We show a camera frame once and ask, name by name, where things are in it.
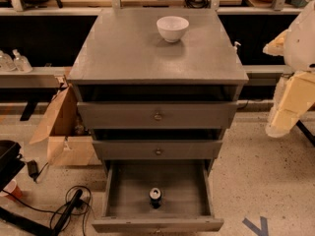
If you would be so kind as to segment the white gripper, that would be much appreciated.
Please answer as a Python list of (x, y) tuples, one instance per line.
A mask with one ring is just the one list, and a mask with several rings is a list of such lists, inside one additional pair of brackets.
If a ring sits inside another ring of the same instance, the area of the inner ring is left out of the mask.
[[(284, 41), (287, 30), (267, 43), (263, 52), (271, 56), (284, 55)], [(280, 96), (275, 101), (268, 117), (265, 131), (269, 137), (280, 138), (287, 135), (304, 114), (315, 103), (315, 74), (295, 72), (291, 77), (281, 77), (278, 86)]]

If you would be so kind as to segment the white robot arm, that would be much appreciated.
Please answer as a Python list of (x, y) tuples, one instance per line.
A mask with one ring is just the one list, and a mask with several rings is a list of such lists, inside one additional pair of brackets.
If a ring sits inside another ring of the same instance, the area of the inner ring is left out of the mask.
[(266, 126), (268, 136), (279, 138), (288, 134), (315, 103), (315, 1), (305, 6), (288, 29), (266, 44), (263, 52), (282, 56), (292, 70), (290, 78), (281, 78), (276, 85)]

